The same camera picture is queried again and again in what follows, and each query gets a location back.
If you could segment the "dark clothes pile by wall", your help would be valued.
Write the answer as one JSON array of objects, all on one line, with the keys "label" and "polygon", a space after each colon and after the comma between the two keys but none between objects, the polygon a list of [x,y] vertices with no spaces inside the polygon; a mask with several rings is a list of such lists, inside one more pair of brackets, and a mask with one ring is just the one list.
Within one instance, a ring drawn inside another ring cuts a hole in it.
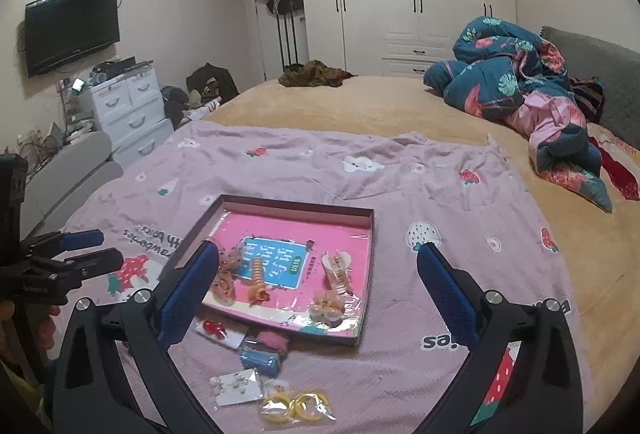
[{"label": "dark clothes pile by wall", "polygon": [[165,86],[160,94],[165,116],[176,131],[187,123],[205,119],[240,92],[226,68],[206,63],[186,78],[186,89]]}]

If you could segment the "white drawer chest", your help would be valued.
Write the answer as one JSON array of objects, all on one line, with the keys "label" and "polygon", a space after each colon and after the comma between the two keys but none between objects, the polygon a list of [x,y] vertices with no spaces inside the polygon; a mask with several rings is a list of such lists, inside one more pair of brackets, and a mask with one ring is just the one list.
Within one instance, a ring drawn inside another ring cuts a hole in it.
[{"label": "white drawer chest", "polygon": [[124,169],[148,157],[174,132],[152,61],[84,88],[78,102],[92,113],[94,127],[110,137],[113,161]]}]

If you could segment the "small orange claw hairclip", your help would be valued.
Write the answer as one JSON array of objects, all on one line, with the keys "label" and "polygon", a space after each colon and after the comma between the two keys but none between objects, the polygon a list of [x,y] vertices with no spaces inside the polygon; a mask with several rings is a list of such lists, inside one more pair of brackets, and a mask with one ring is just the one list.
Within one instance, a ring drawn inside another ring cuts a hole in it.
[{"label": "small orange claw hairclip", "polygon": [[309,305],[308,313],[312,321],[335,328],[343,321],[345,303],[333,291],[316,292]]}]

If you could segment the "long pink claw hairclip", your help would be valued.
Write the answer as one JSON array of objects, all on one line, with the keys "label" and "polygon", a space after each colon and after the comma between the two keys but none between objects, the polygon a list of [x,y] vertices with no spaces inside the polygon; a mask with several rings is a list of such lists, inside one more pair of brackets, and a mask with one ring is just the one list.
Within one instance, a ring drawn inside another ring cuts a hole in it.
[{"label": "long pink claw hairclip", "polygon": [[338,296],[354,294],[349,278],[349,268],[352,264],[352,257],[349,253],[336,251],[334,254],[330,254],[326,252],[322,255],[321,264],[335,294]]}]

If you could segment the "grey chair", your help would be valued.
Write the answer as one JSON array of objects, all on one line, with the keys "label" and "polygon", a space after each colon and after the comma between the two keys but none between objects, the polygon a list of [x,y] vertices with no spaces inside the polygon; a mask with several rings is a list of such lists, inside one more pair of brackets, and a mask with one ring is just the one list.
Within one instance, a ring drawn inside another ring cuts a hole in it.
[{"label": "grey chair", "polygon": [[81,137],[53,157],[26,185],[20,238],[57,231],[105,183],[122,177],[104,131]]}]

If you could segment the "olive clothes pile on bed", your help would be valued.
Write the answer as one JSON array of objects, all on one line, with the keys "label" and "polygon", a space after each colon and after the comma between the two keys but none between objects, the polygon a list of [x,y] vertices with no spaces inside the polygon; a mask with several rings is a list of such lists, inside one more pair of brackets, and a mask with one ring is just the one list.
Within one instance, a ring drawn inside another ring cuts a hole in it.
[{"label": "olive clothes pile on bed", "polygon": [[284,68],[278,78],[284,87],[341,87],[346,79],[354,74],[341,68],[330,68],[319,60],[312,60],[305,64],[295,63]]}]

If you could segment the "beige tulle bow hairclip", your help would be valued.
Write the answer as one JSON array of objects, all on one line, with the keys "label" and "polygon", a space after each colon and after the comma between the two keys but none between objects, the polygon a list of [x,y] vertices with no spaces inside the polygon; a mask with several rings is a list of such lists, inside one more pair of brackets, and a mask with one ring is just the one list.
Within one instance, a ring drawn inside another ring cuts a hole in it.
[{"label": "beige tulle bow hairclip", "polygon": [[243,243],[218,251],[218,270],[209,290],[220,304],[230,306],[235,302],[233,275],[242,264],[243,253]]}]

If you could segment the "tan bed sheet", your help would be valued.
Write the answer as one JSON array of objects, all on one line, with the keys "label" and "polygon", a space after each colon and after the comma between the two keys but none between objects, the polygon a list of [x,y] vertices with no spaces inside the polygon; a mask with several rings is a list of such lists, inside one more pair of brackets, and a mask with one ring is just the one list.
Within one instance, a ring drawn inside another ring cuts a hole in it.
[{"label": "tan bed sheet", "polygon": [[614,188],[612,213],[536,176],[527,145],[512,129],[465,114],[405,77],[355,77],[337,88],[288,88],[263,82],[217,108],[224,125],[345,131],[480,146],[494,137],[520,171],[551,225],[570,271],[594,398],[606,406],[639,357],[639,204]]}]

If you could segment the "blue floral duvet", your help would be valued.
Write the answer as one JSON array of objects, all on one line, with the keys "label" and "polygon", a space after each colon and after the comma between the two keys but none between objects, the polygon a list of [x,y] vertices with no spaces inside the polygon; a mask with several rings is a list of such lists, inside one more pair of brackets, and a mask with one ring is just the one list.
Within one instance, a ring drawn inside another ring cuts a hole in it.
[{"label": "blue floral duvet", "polygon": [[479,16],[452,52],[454,59],[426,70],[424,84],[453,108],[514,129],[528,140],[536,175],[612,212],[602,157],[589,141],[558,48],[516,24]]}]

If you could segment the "pink fuzzy hair accessory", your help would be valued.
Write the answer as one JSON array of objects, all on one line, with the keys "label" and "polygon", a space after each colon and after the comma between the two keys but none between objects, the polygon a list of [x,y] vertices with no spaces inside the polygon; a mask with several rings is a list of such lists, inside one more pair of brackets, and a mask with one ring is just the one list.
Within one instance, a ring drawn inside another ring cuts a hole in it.
[{"label": "pink fuzzy hair accessory", "polygon": [[280,357],[288,354],[288,338],[270,330],[250,334],[245,338],[244,345],[253,350],[277,353]]}]

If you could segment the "grey headboard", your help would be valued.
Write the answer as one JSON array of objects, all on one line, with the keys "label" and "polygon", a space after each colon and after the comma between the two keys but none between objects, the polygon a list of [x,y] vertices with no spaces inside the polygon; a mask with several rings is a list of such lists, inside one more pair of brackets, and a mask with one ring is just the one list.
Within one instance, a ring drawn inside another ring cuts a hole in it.
[{"label": "grey headboard", "polygon": [[598,124],[639,148],[639,53],[551,26],[540,36],[559,49],[570,76],[596,78],[603,87],[604,105]]}]

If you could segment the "red cherry earrings card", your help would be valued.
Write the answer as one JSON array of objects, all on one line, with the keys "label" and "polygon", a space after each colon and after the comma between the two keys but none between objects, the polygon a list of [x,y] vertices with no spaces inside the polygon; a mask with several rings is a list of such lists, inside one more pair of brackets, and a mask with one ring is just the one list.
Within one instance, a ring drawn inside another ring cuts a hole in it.
[{"label": "red cherry earrings card", "polygon": [[227,347],[229,350],[238,350],[248,333],[246,325],[228,319],[195,321],[193,330],[210,342]]}]

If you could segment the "blue small box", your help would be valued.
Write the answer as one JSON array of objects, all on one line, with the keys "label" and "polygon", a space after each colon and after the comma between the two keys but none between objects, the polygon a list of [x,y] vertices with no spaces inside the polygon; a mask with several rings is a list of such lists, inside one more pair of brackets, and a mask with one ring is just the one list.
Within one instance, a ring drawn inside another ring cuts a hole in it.
[{"label": "blue small box", "polygon": [[240,348],[240,360],[244,369],[255,369],[263,376],[276,378],[281,372],[282,355],[279,350],[243,346]]}]

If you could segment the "white pearl earrings card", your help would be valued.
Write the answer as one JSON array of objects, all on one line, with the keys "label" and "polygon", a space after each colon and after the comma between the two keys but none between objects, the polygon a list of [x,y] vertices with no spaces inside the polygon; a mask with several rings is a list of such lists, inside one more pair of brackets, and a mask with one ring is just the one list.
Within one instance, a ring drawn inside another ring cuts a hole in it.
[{"label": "white pearl earrings card", "polygon": [[213,376],[209,379],[217,407],[227,407],[257,402],[264,398],[262,380],[255,369]]}]

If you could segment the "black wall television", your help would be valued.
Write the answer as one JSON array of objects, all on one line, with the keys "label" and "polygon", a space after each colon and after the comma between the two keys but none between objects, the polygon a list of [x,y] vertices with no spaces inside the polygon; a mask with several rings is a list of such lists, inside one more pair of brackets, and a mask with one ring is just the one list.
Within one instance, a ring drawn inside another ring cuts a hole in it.
[{"label": "black wall television", "polygon": [[47,74],[119,41],[118,0],[37,0],[25,6],[28,77]]}]

